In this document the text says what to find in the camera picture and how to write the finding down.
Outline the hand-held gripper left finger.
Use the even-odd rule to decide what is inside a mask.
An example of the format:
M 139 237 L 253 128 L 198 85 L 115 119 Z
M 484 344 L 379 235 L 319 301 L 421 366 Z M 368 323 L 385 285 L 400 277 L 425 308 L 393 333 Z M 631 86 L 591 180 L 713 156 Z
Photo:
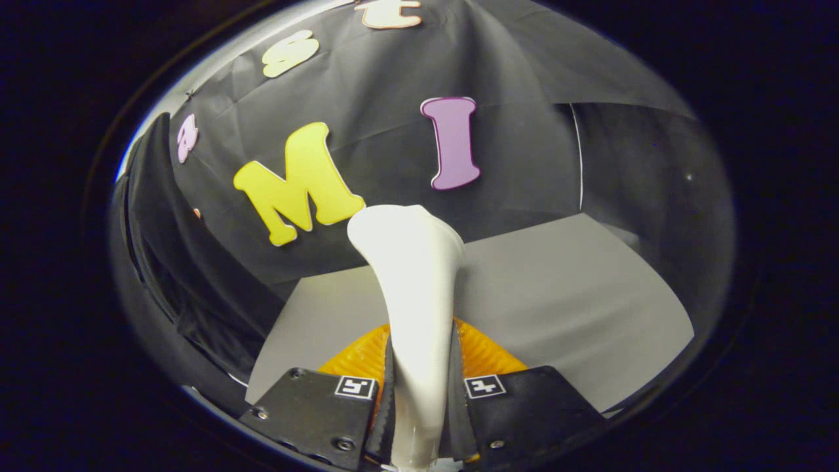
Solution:
M 389 326 L 378 326 L 318 370 L 290 368 L 239 421 L 288 451 L 335 468 L 390 464 L 395 375 L 389 337 Z

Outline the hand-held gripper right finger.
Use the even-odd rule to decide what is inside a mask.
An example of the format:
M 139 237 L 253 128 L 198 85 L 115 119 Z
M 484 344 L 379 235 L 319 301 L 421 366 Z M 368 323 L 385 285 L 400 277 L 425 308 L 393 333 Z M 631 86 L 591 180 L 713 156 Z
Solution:
M 606 430 L 606 418 L 551 366 L 528 368 L 456 319 L 448 373 L 448 455 L 466 466 L 539 466 Z

